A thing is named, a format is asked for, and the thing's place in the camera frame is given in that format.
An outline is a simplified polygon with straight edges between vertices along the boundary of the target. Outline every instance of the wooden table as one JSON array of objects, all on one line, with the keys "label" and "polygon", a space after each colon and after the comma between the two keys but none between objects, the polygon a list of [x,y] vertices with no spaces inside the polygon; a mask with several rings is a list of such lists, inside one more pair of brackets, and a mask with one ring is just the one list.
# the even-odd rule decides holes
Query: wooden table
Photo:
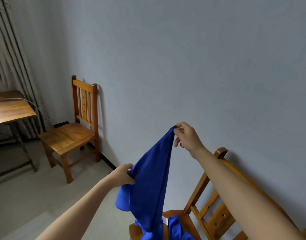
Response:
[{"label": "wooden table", "polygon": [[[10,92],[0,92],[0,98],[23,98],[22,94],[19,91],[10,91]],[[13,136],[7,139],[0,140],[0,143],[3,141],[8,141],[11,139],[15,139],[18,141],[26,154],[27,161],[23,162],[20,165],[17,165],[11,169],[3,171],[0,173],[0,177],[4,176],[7,173],[13,172],[17,169],[20,169],[24,166],[31,165],[33,170],[37,172],[37,168],[35,167],[31,157],[29,156],[27,149],[21,139],[19,134],[17,120],[26,119],[32,116],[35,116],[35,111],[31,108],[29,103],[24,100],[15,100],[15,99],[0,99],[0,124],[9,125]]]}]

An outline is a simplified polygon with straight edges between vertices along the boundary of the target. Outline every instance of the gray curtain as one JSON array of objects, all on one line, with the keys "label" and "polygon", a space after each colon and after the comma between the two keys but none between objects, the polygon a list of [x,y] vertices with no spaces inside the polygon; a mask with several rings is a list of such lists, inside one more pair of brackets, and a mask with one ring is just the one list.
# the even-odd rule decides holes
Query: gray curtain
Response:
[{"label": "gray curtain", "polygon": [[[29,119],[18,121],[24,138],[36,138],[41,132],[50,128],[50,122],[44,110],[42,98],[37,90],[23,53],[23,48],[16,35],[11,7],[8,0],[0,0],[0,92],[19,90],[25,99],[33,102],[42,110]],[[7,125],[0,125],[0,140],[11,135]]]}]

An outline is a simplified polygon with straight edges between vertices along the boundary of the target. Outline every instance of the chair seat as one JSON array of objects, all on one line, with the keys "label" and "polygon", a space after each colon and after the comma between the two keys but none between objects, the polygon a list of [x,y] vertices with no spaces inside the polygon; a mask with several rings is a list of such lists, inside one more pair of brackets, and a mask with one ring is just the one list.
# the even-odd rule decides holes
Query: chair seat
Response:
[{"label": "chair seat", "polygon": [[95,133],[79,123],[71,123],[39,134],[38,137],[51,149],[62,155],[93,140]]},{"label": "chair seat", "polygon": [[[183,210],[168,210],[162,213],[162,216],[166,218],[171,218],[173,216],[178,216],[179,222],[181,223],[184,232],[189,232],[193,238],[196,240],[201,240],[191,218],[189,215],[185,214]],[[136,226],[134,223],[129,226],[129,233],[131,240],[139,240],[142,236],[142,229]],[[169,240],[168,227],[163,224],[163,240]]]}]

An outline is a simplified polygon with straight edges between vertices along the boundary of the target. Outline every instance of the wooden seat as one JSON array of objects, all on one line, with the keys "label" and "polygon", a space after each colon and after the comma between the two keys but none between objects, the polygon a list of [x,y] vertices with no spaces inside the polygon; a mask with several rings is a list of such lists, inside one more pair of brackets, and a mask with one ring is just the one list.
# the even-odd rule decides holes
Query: wooden seat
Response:
[{"label": "wooden seat", "polygon": [[[38,135],[42,140],[50,166],[60,165],[64,170],[67,183],[73,181],[71,167],[84,158],[94,153],[96,161],[99,162],[101,160],[97,119],[97,84],[89,85],[76,80],[76,76],[72,76],[71,88],[75,123],[66,124]],[[92,129],[81,125],[81,121]],[[72,164],[68,164],[67,153],[82,147],[92,140],[95,142],[95,149]],[[52,152],[59,154],[61,159],[55,159]]]},{"label": "wooden seat", "polygon": [[[264,190],[262,190],[258,185],[255,184],[249,177],[247,177],[238,167],[236,167],[233,163],[226,160],[224,158],[225,154],[227,153],[226,148],[219,148],[216,150],[214,155],[232,172],[234,172],[239,178],[261,193],[268,201],[270,201],[287,219],[294,225],[292,220],[286,214],[286,212],[279,206]],[[197,219],[200,227],[202,228],[204,234],[206,235],[208,240],[219,240],[223,234],[233,225],[235,219],[225,206],[224,202],[215,209],[213,215],[210,219],[206,222],[203,217],[206,215],[210,207],[214,204],[216,199],[219,197],[216,189],[213,191],[211,196],[207,199],[204,206],[201,210],[198,210],[195,206],[196,202],[198,201],[199,197],[201,196],[203,190],[206,188],[207,184],[209,183],[210,179],[207,177],[206,173],[203,173],[201,179],[199,180],[195,190],[193,191],[190,199],[188,200],[184,210],[170,210],[162,213],[162,216],[166,218],[173,217],[177,215],[179,217],[179,221],[183,228],[184,232],[189,232],[192,237],[196,240],[200,240],[200,236],[191,221],[189,214],[192,212]],[[139,226],[135,226],[131,224],[129,226],[129,233],[131,240],[140,239],[143,235],[142,229]],[[166,225],[163,224],[163,240],[168,240],[168,228]],[[233,240],[247,240],[247,235],[241,231]]]}]

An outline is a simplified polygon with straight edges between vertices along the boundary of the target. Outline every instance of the person's left hand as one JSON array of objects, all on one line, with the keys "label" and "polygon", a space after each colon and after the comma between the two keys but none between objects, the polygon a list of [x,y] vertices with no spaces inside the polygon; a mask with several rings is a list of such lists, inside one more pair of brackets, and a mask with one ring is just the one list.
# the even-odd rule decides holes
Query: person's left hand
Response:
[{"label": "person's left hand", "polygon": [[107,175],[107,178],[111,181],[113,187],[119,187],[124,184],[135,184],[135,180],[131,178],[127,173],[129,169],[133,167],[133,164],[122,164],[118,166],[113,172]]}]

